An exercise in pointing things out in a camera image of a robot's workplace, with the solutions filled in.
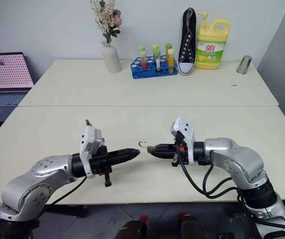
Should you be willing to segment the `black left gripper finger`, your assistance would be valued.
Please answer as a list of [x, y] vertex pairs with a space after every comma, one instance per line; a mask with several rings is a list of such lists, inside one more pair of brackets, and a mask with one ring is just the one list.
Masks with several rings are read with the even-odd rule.
[[127, 161], [130, 161], [137, 157], [139, 152], [117, 152], [117, 153], [109, 153], [108, 158], [111, 166], [122, 164]]
[[132, 160], [139, 154], [140, 151], [138, 149], [126, 148], [109, 152], [108, 158], [110, 160]]

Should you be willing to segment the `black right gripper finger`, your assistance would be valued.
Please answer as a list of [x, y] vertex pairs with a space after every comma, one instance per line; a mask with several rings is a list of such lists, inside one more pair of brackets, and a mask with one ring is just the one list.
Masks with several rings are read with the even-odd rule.
[[152, 150], [150, 154], [157, 158], [173, 159], [176, 154], [176, 151], [175, 150]]
[[174, 144], [161, 143], [155, 146], [155, 151], [175, 151]]

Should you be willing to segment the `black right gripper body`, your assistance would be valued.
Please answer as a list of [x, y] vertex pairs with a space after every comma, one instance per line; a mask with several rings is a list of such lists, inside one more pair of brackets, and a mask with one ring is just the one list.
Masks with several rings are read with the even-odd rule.
[[171, 165], [173, 167], [177, 167], [181, 163], [188, 165], [188, 148], [182, 133], [178, 132], [176, 134], [173, 147], [175, 153]]

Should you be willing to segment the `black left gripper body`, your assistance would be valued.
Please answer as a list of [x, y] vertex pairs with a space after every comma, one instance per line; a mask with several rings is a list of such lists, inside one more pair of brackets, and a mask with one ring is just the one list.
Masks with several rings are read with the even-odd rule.
[[110, 187], [112, 185], [110, 180], [110, 173], [112, 173], [112, 167], [109, 161], [106, 146], [100, 146], [96, 154], [92, 155], [92, 159], [90, 159], [90, 166], [94, 175], [105, 176], [105, 187]]

